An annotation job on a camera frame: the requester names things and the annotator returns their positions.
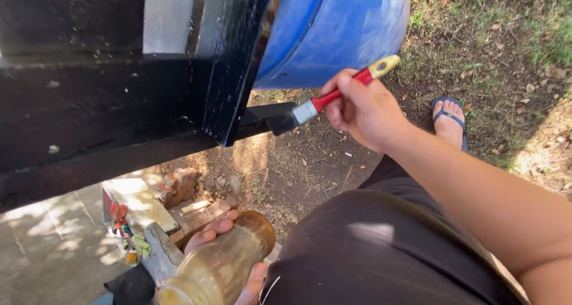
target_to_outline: hand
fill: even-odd
[[[194,234],[185,247],[185,256],[195,251],[198,246],[208,243],[213,240],[216,235],[223,234],[231,230],[233,221],[239,216],[236,210],[227,211],[220,217],[206,225],[205,229],[201,232]],[[238,300],[234,305],[252,305],[258,299],[258,295],[262,290],[264,284],[264,275],[266,274],[266,264],[256,263],[252,266],[251,272],[248,275],[247,284],[244,287]]]
[[[365,86],[352,78],[357,72],[344,69],[324,85],[322,95],[336,86],[342,94],[325,107],[326,116],[335,128],[349,132],[364,147],[386,152],[398,143],[411,123],[382,82],[373,80]]]

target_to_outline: red brush handle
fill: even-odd
[[[354,80],[360,81],[364,85],[369,84],[369,82],[371,82],[374,79],[374,77],[371,75],[371,72],[369,71],[369,67],[366,67],[366,68],[360,70],[359,72],[357,72],[353,76],[353,78],[354,78]],[[327,104],[332,103],[332,101],[334,99],[340,98],[340,97],[341,97],[341,92],[336,87],[333,89],[333,91],[329,92],[328,94],[326,94],[324,96],[320,96],[320,97],[314,97],[311,99],[311,101],[312,101],[312,104],[314,104],[314,108],[316,109],[316,111],[321,112]]]

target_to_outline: foot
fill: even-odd
[[[435,103],[433,118],[441,109],[443,109],[445,113],[450,113],[464,122],[463,109],[460,108],[459,105],[449,101],[438,101]],[[435,121],[435,135],[441,137],[459,150],[463,145],[463,128],[454,119],[447,117],[445,114],[439,116],[437,121]]]

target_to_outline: red cloth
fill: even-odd
[[[127,219],[125,216],[127,215],[127,206],[124,204],[116,204],[115,202],[111,203],[111,214],[115,217],[115,228],[121,229],[122,225],[127,224]]]

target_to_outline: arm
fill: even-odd
[[[533,303],[572,299],[572,205],[413,126],[391,93],[344,70],[328,82],[344,95],[327,108],[339,129],[398,162],[515,276]]]

